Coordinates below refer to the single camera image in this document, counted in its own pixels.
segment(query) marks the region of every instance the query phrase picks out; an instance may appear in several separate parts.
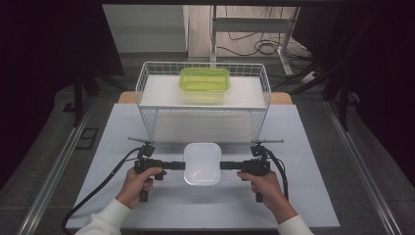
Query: white wall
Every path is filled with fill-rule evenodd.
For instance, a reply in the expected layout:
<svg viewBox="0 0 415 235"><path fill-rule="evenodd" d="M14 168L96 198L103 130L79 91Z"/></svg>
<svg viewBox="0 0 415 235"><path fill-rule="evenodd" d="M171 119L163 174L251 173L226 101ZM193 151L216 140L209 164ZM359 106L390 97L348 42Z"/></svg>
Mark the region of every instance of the white wall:
<svg viewBox="0 0 415 235"><path fill-rule="evenodd" d="M119 53L187 51L187 6L103 8Z"/></svg>

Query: aluminum rail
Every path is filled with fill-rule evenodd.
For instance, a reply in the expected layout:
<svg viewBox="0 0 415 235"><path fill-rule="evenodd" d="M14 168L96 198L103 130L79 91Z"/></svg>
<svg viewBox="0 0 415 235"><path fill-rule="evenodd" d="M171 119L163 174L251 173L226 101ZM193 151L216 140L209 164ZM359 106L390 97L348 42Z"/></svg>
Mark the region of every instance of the aluminum rail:
<svg viewBox="0 0 415 235"><path fill-rule="evenodd" d="M385 226L386 231L390 235L402 234L396 219L392 213L390 206L388 205L387 200L383 196L381 190L378 188L375 180L369 172L363 158L360 156L352 138L350 137L347 131L344 131L340 121L338 120L338 112L336 110L335 104L333 102L324 102L326 108L328 109L333 123L335 124L336 129L339 132L342 141L344 142L348 155L350 156L351 161L353 162L357 173L360 176L360 179L363 183L363 186L366 188L366 191L369 195L370 200L372 201L379 218Z"/></svg>
<svg viewBox="0 0 415 235"><path fill-rule="evenodd" d="M87 120L91 115L92 108L95 104L95 97L89 97L86 101L85 106L85 115L82 120L79 122L78 127L74 127L67 143L64 146L64 149L56 159L54 165L52 166L51 171L49 172L45 182L39 190L39 193L36 196L33 204L28 211L21 228L17 234L31 235L36 230L39 225L40 219L43 216L43 213L46 211L46 208L49 204L49 201L52 198L53 193L59 183L59 180L62 177L62 174L65 171L67 163L70 159L76 142L82 134L82 130L85 127Z"/></svg>

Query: gray floor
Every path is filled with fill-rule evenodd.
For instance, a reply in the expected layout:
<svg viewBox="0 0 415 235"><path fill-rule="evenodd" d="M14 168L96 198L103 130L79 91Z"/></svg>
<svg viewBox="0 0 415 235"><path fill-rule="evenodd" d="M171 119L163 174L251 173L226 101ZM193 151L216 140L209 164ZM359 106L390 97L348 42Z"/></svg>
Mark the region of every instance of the gray floor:
<svg viewBox="0 0 415 235"><path fill-rule="evenodd" d="M135 81L141 69L140 65L146 61L188 60L202 62L207 60L205 56L178 58L167 54L141 55L139 57L137 55L121 55L121 58L125 77L115 77L115 79L131 90L134 89ZM275 58L241 59L221 57L219 61L261 63L265 64L268 74L284 75L281 64ZM269 79L271 86L286 80L286 78L275 76L270 76ZM97 141L93 143L91 150L75 150L73 152L66 171L40 220L35 234L62 234L60 230L61 221L73 207L95 155L112 106L120 95L120 91L108 83L100 79L97 79L97 81L101 93L96 98L91 117L86 124L86 127L98 128ZM279 90L291 90L300 85L301 82L296 81L293 84L279 87ZM339 133L333 125L329 112L323 104L320 92L324 85L322 83L292 97L294 104L299 109L308 140L341 224L339 228L312 228L312 231L315 234L387 234L358 177ZM74 118L73 114L63 113L62 110L66 103L73 102L72 97L72 87L68 87L57 94L55 109L48 122L20 167L0 192L1 234L16 234L38 190L64 147L70 135ZM349 108L347 120L349 133L392 208L403 234L415 234L415 189L399 170L391 156L379 144L376 137L362 123L354 107Z"/></svg>

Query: black cable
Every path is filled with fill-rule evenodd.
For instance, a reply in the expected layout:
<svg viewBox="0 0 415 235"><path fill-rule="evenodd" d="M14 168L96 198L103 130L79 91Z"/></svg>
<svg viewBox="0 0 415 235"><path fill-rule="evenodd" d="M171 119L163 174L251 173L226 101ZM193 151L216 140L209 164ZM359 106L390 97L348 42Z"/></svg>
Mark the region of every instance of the black cable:
<svg viewBox="0 0 415 235"><path fill-rule="evenodd" d="M281 160L275 158L274 154L266 149L266 152L268 153L269 158L272 160L272 162L275 163L275 165L277 165L278 170L280 171L281 177L283 178L283 188L284 188L284 196L286 197L287 200L289 200L289 195L288 195L288 180L287 180L287 175L286 175L286 171L285 171L285 166L282 167L280 165L280 162L282 162Z"/></svg>
<svg viewBox="0 0 415 235"><path fill-rule="evenodd" d="M97 194L102 188L104 188L105 185L114 177L114 175L119 171L119 169L122 167L122 165L127 161L128 157L132 155L135 151L140 150L141 148L136 148L131 150L111 171L111 173L107 176L106 179L96 188L94 191L92 191L88 196L86 196L85 199L83 199L76 207L74 207L64 218L62 221L62 230L67 235L72 235L69 230L67 230L67 223L71 216L73 216L74 213L76 213L83 205L85 205L86 202L88 202L92 197L94 197L95 194Z"/></svg>

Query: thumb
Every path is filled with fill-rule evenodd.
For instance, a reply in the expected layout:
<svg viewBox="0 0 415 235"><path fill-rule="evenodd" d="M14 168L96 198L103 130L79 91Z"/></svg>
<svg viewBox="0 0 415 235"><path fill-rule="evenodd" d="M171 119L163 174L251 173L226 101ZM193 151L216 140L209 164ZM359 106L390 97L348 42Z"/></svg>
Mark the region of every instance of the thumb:
<svg viewBox="0 0 415 235"><path fill-rule="evenodd" d="M151 168L146 169L144 172L140 173L140 176L145 179L148 179L150 176L153 176L160 172L162 172L161 167L151 167Z"/></svg>
<svg viewBox="0 0 415 235"><path fill-rule="evenodd" d="M252 182L252 183L256 183L256 181L257 181L256 176L251 175L251 174L246 173L246 172L241 172L241 171L239 171L239 172L237 172L237 173L236 173L236 175L238 175L238 176L239 176L239 177L241 177L242 179L249 180L249 181L250 181L250 182Z"/></svg>

